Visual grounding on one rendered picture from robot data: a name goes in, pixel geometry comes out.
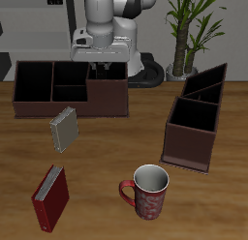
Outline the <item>dark brown desk caddy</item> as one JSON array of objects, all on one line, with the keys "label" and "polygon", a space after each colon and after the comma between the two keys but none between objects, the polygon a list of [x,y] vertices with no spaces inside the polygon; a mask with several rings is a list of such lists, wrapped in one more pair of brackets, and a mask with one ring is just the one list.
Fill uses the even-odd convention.
[{"label": "dark brown desk caddy", "polygon": [[66,107],[81,118],[128,115],[127,65],[113,63],[105,79],[86,62],[18,61],[13,107],[17,118],[53,118]]},{"label": "dark brown desk caddy", "polygon": [[160,163],[207,174],[228,64],[188,77],[166,123]]}]

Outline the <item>green pot plant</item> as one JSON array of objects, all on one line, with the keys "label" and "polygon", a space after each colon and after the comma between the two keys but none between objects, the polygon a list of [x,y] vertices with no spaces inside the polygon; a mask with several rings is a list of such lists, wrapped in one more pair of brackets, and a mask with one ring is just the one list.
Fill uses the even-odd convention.
[{"label": "green pot plant", "polygon": [[168,79],[179,81],[194,75],[195,54],[199,50],[206,51],[205,44],[211,39],[224,35],[224,32],[218,32],[222,19],[206,29],[212,13],[199,18],[199,15],[216,1],[176,0],[176,4],[169,1],[172,11],[167,13],[167,17],[171,15],[174,19],[174,23],[170,22],[170,26],[176,43],[173,63],[167,68]]}]

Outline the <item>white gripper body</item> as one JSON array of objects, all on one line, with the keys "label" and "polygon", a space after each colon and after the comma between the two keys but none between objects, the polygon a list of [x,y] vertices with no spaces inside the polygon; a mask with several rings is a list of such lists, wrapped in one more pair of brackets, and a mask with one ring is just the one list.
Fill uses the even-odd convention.
[{"label": "white gripper body", "polygon": [[73,41],[71,59],[76,62],[128,62],[131,40],[115,37],[113,43],[105,48],[93,46],[93,38],[79,38]]}]

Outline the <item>grey book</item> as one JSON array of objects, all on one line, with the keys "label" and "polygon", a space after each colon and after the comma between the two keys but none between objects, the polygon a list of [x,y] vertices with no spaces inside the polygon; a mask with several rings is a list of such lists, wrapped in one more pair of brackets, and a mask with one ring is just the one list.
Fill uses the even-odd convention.
[{"label": "grey book", "polygon": [[62,153],[78,137],[78,120],[76,110],[66,107],[50,122],[54,149]]}]

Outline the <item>red patterned mug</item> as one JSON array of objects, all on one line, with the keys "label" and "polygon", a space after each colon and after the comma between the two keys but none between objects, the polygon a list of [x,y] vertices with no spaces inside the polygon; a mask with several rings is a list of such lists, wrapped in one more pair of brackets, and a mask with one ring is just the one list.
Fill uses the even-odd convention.
[{"label": "red patterned mug", "polygon": [[[167,172],[158,165],[142,165],[134,173],[132,180],[124,180],[119,184],[120,196],[144,220],[155,220],[159,217],[166,191],[170,182]],[[131,187],[135,198],[131,199],[124,194],[123,189]]]}]

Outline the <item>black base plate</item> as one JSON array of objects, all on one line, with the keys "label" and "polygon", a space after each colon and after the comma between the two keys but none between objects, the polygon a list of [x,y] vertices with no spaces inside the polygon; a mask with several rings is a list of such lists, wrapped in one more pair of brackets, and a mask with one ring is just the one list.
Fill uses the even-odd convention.
[{"label": "black base plate", "polygon": [[151,53],[140,54],[144,69],[128,78],[129,88],[153,88],[159,86],[165,78],[164,69],[155,60]]}]

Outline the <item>red book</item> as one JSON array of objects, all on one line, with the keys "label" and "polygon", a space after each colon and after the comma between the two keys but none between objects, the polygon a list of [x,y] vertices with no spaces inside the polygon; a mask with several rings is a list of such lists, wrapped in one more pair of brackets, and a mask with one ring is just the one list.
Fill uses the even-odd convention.
[{"label": "red book", "polygon": [[41,230],[52,232],[69,200],[64,168],[52,165],[31,199]]}]

